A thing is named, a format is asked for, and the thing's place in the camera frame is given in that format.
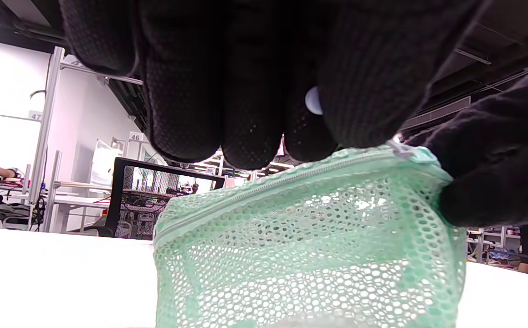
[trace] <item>ceiling light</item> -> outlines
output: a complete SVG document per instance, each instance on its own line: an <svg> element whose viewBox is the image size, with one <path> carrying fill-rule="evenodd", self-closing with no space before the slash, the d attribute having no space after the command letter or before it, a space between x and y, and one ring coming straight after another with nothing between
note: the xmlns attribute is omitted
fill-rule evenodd
<svg viewBox="0 0 528 328"><path fill-rule="evenodd" d="M205 163L193 163L193 165L195 165L195 166L204 166L204 167L206 167L206 168L214 168L214 169L218 168L218 166L214 166L214 165L210 165L210 164L205 164Z"/></svg>
<svg viewBox="0 0 528 328"><path fill-rule="evenodd" d="M284 163L276 163L276 162L271 162L270 165L281 166L283 168L293 168L294 167L294 165L284 164Z"/></svg>

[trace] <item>zipper pull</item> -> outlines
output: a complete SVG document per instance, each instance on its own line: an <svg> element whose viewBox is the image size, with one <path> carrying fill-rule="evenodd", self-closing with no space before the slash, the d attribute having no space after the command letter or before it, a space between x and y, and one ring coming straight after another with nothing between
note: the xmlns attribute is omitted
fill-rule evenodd
<svg viewBox="0 0 528 328"><path fill-rule="evenodd" d="M399 158L411 160L417 164L434 164L440 166L438 158L426 147L412 147L393 140L387 141L387 145L393 149L393 154Z"/></svg>

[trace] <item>zipper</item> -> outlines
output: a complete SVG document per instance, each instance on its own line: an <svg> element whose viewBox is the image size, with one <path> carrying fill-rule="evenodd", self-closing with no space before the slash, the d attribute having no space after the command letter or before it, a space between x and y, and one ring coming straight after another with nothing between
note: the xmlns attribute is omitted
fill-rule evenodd
<svg viewBox="0 0 528 328"><path fill-rule="evenodd" d="M244 193L240 193L239 195L235 195L231 197L230 199L226 199L225 201L218 203L214 207L206 208L205 210L200 210L199 212L193 214L193 216L189 216L188 218L185 218L184 220L180 220L176 224L169 226L168 228L164 229L158 234L155 231L154 241L158 241L162 237L174 232L175 230L183 228L183 226L192 224L193 222L197 222L198 220L201 220L205 216L211 215L212 213L217 212L218 210L222 210L228 207L232 203L235 203L240 200L245 200L248 197L257 195L258 193L262 193L270 189L274 189L280 185L284 185L286 183L291 183L295 181L300 181L305 178L312 177L318 174L324 174L331 170L343 169L343 168L353 166L356 164L363 164L364 162L369 162L372 160L380 160L380 159L394 158L394 157L407 159L417 164L433 164L433 165L437 164L436 156L434 156L430 152L430 150L428 150L427 148L424 148L424 147L414 148L414 147L404 146L403 148L404 152L400 153L395 147L393 147L393 145L390 145L390 146L392 146L393 148L393 154L391 152L385 152L385 153L374 154L370 156L362 156L362 157L351 158L348 160L343 160L342 162L321 166L320 168L308 170L301 174L296 174L296 175L285 177L283 179L279 179L279 180L276 180L276 181L273 181L273 182L270 182L264 185L260 185L254 189L245 191Z"/></svg>

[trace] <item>black glove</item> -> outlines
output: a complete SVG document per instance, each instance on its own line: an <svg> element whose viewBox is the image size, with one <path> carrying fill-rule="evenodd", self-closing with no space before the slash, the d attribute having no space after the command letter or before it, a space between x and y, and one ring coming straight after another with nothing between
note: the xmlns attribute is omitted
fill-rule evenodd
<svg viewBox="0 0 528 328"><path fill-rule="evenodd" d="M149 130L182 162L244 169L373 147L422 104L485 0L60 0L74 55L144 81ZM305 95L318 85L323 116Z"/></svg>
<svg viewBox="0 0 528 328"><path fill-rule="evenodd" d="M456 180L441 193L456 226L528 224L528 77L463 110L424 139Z"/></svg>
<svg viewBox="0 0 528 328"><path fill-rule="evenodd" d="M13 177L21 177L21 174L19 173L18 168L9 168L7 170L11 171L14 174Z"/></svg>

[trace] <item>white wall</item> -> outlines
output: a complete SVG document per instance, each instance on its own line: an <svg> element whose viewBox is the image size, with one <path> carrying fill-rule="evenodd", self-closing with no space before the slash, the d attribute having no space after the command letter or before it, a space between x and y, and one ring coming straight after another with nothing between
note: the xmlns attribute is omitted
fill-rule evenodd
<svg viewBox="0 0 528 328"><path fill-rule="evenodd" d="M29 95L45 89L49 54L0 44L0 114L28 117L43 109L44 97ZM0 118L0 166L25 170L33 165L39 123ZM54 99L49 132L46 182L56 150L62 151L59 180L89 182L96 140L126 139L137 131L112 91L95 75L63 69Z"/></svg>

